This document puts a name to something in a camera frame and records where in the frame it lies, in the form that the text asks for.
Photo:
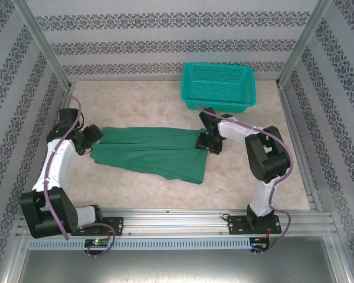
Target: teal plastic basket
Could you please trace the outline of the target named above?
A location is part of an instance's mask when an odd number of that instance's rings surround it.
[[[255,105],[253,70],[242,65],[186,63],[181,99],[189,109],[199,103],[215,111],[241,113]]]

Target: aluminum frame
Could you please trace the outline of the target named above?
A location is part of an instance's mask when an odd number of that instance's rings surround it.
[[[289,79],[290,74],[295,68],[296,63],[298,62],[301,54],[303,53],[305,47],[307,46],[309,40],[314,34],[314,30],[318,26],[321,18],[325,14],[329,5],[332,3],[332,0],[319,0],[316,4],[316,7],[312,11],[310,18],[306,26],[304,27],[303,32],[300,34],[299,39],[297,40],[287,62],[285,63],[282,72],[278,78],[279,85],[284,85]]]
[[[57,56],[51,44],[48,42],[45,34],[42,31],[36,17],[31,11],[27,0],[13,0],[17,11],[19,12],[21,18],[25,21],[31,35],[33,36],[35,42],[38,44],[40,50],[44,54],[47,63],[49,63],[51,69],[53,69],[54,74],[57,76],[59,83],[61,84],[63,90],[69,90],[71,85],[70,80],[67,77],[62,65],[60,64]]]
[[[124,217],[123,236],[118,239],[133,239],[144,241],[151,239],[245,239],[247,237],[262,237],[265,235],[229,235],[227,223],[222,220],[223,213],[243,215],[245,210],[204,210],[204,209],[102,209],[104,216]],[[292,223],[286,237],[322,236],[337,283],[354,280],[349,265],[344,257],[337,228],[330,212],[315,210],[290,211]],[[285,215],[278,214],[281,227],[287,223]],[[71,236],[71,239],[86,239],[90,237]],[[63,239],[63,236],[49,237],[49,241]],[[24,217],[14,239],[14,245],[9,254],[9,260],[4,270],[1,283],[18,282],[22,267],[31,242],[45,241],[33,239],[27,228]]]
[[[308,199],[310,208],[313,208],[318,212],[323,212],[324,209],[323,209],[321,201],[320,201],[319,193],[317,192],[317,189],[314,185],[314,181],[313,181],[312,175],[310,173],[307,159],[304,156],[303,145],[301,144],[299,134],[297,131],[297,127],[296,127],[295,123],[293,122],[294,118],[293,118],[291,109],[288,106],[286,94],[284,93],[283,87],[280,87],[278,85],[277,88],[278,88],[280,101],[282,104],[282,109],[284,112],[284,117],[286,119],[287,128],[289,129],[291,141],[293,143],[293,147],[294,147],[294,151],[295,151],[295,155],[296,155],[296,159],[297,159],[296,163],[298,164],[298,167],[300,169],[301,179],[303,181],[304,188],[306,189],[306,192],[308,194],[307,199]]]

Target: green cloth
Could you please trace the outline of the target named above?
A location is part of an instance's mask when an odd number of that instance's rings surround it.
[[[90,157],[97,164],[201,184],[207,151],[196,150],[195,143],[203,131],[105,127],[104,136],[93,146]]]

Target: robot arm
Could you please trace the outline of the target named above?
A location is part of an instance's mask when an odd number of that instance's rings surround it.
[[[206,108],[205,111],[215,114],[212,108]],[[250,169],[256,178],[254,196],[247,209],[247,222],[253,229],[262,226],[274,215],[269,198],[275,182],[285,175],[290,167],[288,154],[279,143],[259,133],[255,127],[248,129],[234,123],[236,119],[229,114],[222,117],[233,122],[204,112],[199,116],[206,127],[206,133],[201,133],[198,137],[197,149],[220,154],[222,141],[225,139],[233,139],[246,146]],[[276,127],[271,126],[263,130],[282,140]]]
[[[34,238],[59,235],[61,233],[51,212],[46,207],[44,197],[45,171],[55,146],[69,130],[77,117],[77,109],[67,108],[59,111],[59,123],[56,124],[47,136],[47,155],[40,177],[31,192],[23,193],[20,205]],[[48,195],[51,204],[63,222],[67,233],[74,233],[78,227],[94,222],[102,222],[102,213],[97,205],[75,208],[63,188],[67,184],[68,170],[73,156],[83,155],[96,141],[103,136],[96,125],[90,125],[81,130],[79,123],[75,129],[63,140],[51,162],[48,173]]]

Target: purple cable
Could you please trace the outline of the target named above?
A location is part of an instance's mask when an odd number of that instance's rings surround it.
[[[46,200],[46,204],[53,216],[53,218],[55,219],[61,233],[63,234],[64,238],[66,240],[69,239],[67,231],[64,229],[63,224],[61,223],[57,213],[55,212],[51,201],[50,201],[50,197],[48,196],[48,173],[50,171],[50,167],[51,167],[51,163],[53,161],[53,158],[58,150],[58,148],[60,147],[60,145],[62,144],[62,142],[65,140],[65,138],[74,130],[75,126],[77,125],[80,116],[81,116],[81,103],[80,101],[78,101],[77,98],[75,98],[74,96],[66,96],[64,98],[62,98],[59,102],[59,106],[63,103],[64,100],[66,100],[67,98],[72,98],[73,100],[75,100],[77,102],[78,105],[78,113],[77,113],[77,117],[75,119],[75,122],[72,124],[72,126],[69,128],[69,130],[63,135],[63,137],[59,140],[59,142],[57,143],[57,145],[55,146],[55,148],[53,149],[53,152],[50,155],[50,158],[48,159],[47,165],[46,165],[46,169],[45,169],[45,176],[44,176],[44,182],[43,182],[43,188],[44,188],[44,195],[45,195],[45,200]]]
[[[114,246],[114,241],[115,241],[115,239],[116,239],[116,231],[114,230],[113,227],[111,227],[110,225],[105,224],[105,223],[92,223],[92,224],[83,225],[83,226],[80,227],[80,228],[87,228],[87,227],[92,227],[92,226],[103,226],[103,227],[109,228],[109,229],[112,230],[112,232],[113,232],[113,240],[112,240],[112,242],[110,243],[110,245],[109,245],[102,253],[100,253],[100,254],[98,254],[98,255],[91,255],[91,254],[89,253],[89,250],[90,250],[90,248],[92,248],[93,246],[89,246],[89,247],[88,247],[88,249],[87,249],[88,257],[93,256],[94,258],[98,258],[99,256],[102,256],[102,255],[106,254],[106,253]]]
[[[287,231],[289,230],[289,227],[290,227],[290,225],[291,225],[291,215],[290,215],[287,211],[285,211],[285,210],[281,210],[281,209],[276,209],[276,208],[274,208],[274,206],[272,205],[272,200],[273,200],[274,192],[276,191],[276,186],[277,186],[280,182],[282,182],[283,180],[286,180],[286,179],[291,175],[291,173],[293,172],[293,169],[294,169],[294,157],[293,157],[292,152],[290,151],[290,149],[287,147],[287,145],[286,145],[281,139],[279,139],[278,137],[276,137],[276,136],[273,135],[273,134],[270,134],[270,133],[268,133],[268,132],[266,132],[266,131],[264,131],[264,130],[260,130],[260,129],[258,129],[258,128],[255,128],[255,127],[253,127],[253,126],[251,126],[251,125],[248,125],[248,124],[246,124],[246,123],[244,123],[244,122],[240,122],[240,121],[238,121],[238,120],[235,120],[235,121],[234,121],[234,120],[231,120],[231,119],[229,119],[229,118],[224,118],[224,117],[222,117],[222,116],[220,116],[220,115],[217,115],[217,114],[211,113],[211,112],[209,112],[209,111],[206,111],[206,110],[203,109],[203,108],[205,108],[205,106],[202,105],[202,104],[196,104],[195,106],[197,107],[197,109],[198,109],[199,111],[201,111],[201,112],[203,112],[203,113],[209,114],[209,115],[211,115],[211,116],[214,116],[214,117],[216,117],[216,118],[219,118],[219,119],[221,119],[221,120],[224,120],[224,121],[227,121],[227,122],[230,122],[230,123],[239,124],[240,126],[243,126],[243,127],[247,128],[247,129],[249,129],[249,130],[254,130],[254,131],[259,132],[259,133],[261,133],[261,134],[264,134],[264,135],[266,135],[266,136],[268,136],[268,137],[271,137],[273,140],[277,141],[277,142],[286,150],[286,152],[287,152],[287,154],[288,154],[288,156],[289,156],[289,158],[290,158],[290,169],[289,169],[289,171],[287,172],[287,174],[285,174],[284,176],[282,176],[280,179],[276,180],[276,182],[275,182],[273,188],[271,188],[271,192],[270,192],[268,204],[269,204],[269,206],[270,206],[270,208],[271,208],[272,210],[274,210],[274,211],[276,211],[276,212],[279,212],[279,213],[286,214],[289,220],[287,221],[286,228],[285,228],[285,230],[283,231],[282,235],[281,235],[281,236],[279,237],[279,239],[277,240],[277,242],[275,242],[275,244],[274,244],[273,246],[271,246],[267,251],[265,251],[265,253],[266,253],[266,252],[270,252],[272,249],[274,249],[274,247],[275,247],[276,245],[278,245],[278,244],[280,243],[280,241],[281,241],[282,238],[285,236],[285,234],[287,233]]]

